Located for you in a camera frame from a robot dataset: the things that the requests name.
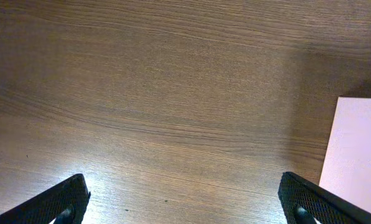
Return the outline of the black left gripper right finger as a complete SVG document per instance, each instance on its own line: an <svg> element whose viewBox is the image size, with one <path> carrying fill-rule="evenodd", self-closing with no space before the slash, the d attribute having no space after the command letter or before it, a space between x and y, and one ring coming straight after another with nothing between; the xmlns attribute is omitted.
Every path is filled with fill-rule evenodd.
<svg viewBox="0 0 371 224"><path fill-rule="evenodd" d="M282 174L278 198L290 224L371 224L371 213L293 172Z"/></svg>

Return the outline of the pink cardboard box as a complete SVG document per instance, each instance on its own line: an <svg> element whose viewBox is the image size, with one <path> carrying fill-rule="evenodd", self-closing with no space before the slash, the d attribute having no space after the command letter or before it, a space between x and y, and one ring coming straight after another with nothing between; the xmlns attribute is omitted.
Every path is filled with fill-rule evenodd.
<svg viewBox="0 0 371 224"><path fill-rule="evenodd" d="M371 213L371 98L337 99L319 186Z"/></svg>

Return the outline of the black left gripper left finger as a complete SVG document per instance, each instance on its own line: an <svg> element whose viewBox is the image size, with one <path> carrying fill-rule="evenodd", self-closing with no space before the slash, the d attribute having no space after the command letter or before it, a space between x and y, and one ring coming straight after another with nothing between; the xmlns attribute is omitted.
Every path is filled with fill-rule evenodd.
<svg viewBox="0 0 371 224"><path fill-rule="evenodd" d="M77 223L89 203L83 174L75 174L24 203L0 214L0 223Z"/></svg>

